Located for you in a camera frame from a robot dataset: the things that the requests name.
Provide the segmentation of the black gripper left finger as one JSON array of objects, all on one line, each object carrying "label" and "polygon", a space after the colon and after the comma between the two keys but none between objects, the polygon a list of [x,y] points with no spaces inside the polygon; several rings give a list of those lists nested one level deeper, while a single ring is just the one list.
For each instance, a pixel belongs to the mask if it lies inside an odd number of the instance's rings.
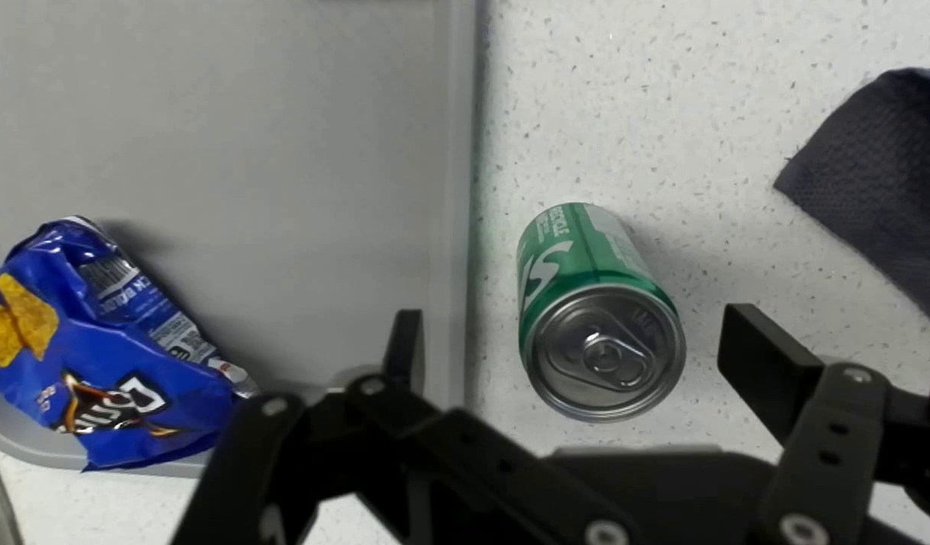
[{"label": "black gripper left finger", "polygon": [[423,314],[399,308],[380,368],[314,404],[288,389],[244,400],[169,545],[304,545],[340,497],[359,497],[399,545],[437,545],[432,480],[399,441],[430,413],[420,373]]}]

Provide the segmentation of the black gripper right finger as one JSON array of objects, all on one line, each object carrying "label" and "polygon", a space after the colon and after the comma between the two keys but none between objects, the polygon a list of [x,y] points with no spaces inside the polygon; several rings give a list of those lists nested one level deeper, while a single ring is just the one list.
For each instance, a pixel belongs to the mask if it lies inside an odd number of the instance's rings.
[{"label": "black gripper right finger", "polygon": [[[760,304],[726,303],[719,368],[778,445],[795,433],[831,364],[778,328]],[[866,368],[884,389],[878,480],[930,485],[930,400]]]}]

